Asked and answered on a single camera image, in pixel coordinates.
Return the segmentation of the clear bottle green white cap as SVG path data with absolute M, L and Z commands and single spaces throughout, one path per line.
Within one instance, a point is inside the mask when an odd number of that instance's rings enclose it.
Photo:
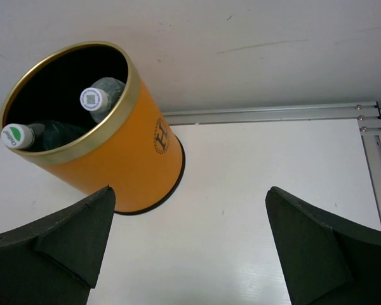
M 1 131 L 2 143 L 9 149 L 30 152 L 50 151 L 73 142 L 87 129 L 52 120 L 36 121 L 28 125 L 11 123 Z

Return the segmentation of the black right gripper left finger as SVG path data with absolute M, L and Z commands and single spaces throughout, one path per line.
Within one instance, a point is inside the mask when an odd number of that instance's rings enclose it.
M 86 304 L 96 287 L 115 207 L 107 186 L 0 234 L 0 304 Z

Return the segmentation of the clear bottle white QR cap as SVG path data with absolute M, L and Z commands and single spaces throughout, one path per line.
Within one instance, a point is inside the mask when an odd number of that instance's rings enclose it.
M 101 78 L 81 92 L 81 106 L 90 113 L 95 123 L 100 123 L 116 105 L 125 86 L 125 83 L 118 79 Z

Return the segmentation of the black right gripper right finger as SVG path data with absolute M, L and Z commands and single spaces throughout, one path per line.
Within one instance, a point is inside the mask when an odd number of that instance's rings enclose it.
M 265 206 L 292 304 L 381 304 L 381 231 L 279 187 Z

